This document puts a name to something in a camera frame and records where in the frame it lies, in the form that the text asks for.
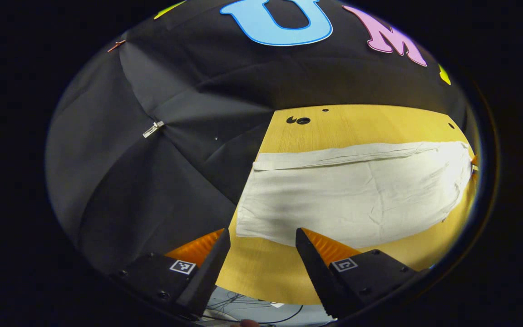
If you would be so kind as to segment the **white clip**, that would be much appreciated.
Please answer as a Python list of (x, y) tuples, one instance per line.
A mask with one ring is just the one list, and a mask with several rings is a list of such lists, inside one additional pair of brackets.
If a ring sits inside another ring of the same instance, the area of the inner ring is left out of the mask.
[(152, 134), (157, 132), (164, 125), (165, 124), (164, 124), (163, 121), (154, 121), (154, 122), (152, 122), (152, 125), (145, 132), (143, 132), (143, 138), (146, 138), (146, 139), (149, 138)]

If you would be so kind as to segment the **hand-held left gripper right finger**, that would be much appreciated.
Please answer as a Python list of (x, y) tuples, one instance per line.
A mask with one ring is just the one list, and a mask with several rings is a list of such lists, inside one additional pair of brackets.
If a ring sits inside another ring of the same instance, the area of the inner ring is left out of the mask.
[(295, 246), (326, 313), (337, 319), (401, 294), (430, 273), (384, 251), (361, 252), (308, 228), (297, 228)]

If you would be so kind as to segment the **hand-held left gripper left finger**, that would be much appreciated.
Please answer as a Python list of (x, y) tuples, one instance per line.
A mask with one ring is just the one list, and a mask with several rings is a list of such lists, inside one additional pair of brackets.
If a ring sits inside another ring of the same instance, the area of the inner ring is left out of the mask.
[(159, 311), (197, 321), (216, 288), (230, 245), (230, 232), (221, 228), (166, 254), (141, 255), (109, 278)]

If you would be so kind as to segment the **black backdrop cloth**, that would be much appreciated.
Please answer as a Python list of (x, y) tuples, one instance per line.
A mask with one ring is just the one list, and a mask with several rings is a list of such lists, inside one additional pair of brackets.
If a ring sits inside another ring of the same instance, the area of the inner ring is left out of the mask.
[[(369, 46), (340, 0), (187, 0), (102, 48), (65, 89), (45, 171), (75, 248), (111, 274), (227, 226), (276, 110), (392, 105), (467, 128), (456, 80), (410, 38)], [(143, 138), (154, 121), (164, 126)]]

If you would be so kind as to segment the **white jeans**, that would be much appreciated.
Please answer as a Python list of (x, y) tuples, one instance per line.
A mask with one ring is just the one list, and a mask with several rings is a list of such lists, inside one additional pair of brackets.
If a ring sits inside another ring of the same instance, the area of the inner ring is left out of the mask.
[(236, 235), (291, 247), (298, 228), (354, 248), (406, 238), (461, 203), (471, 162), (463, 141), (261, 153), (239, 200)]

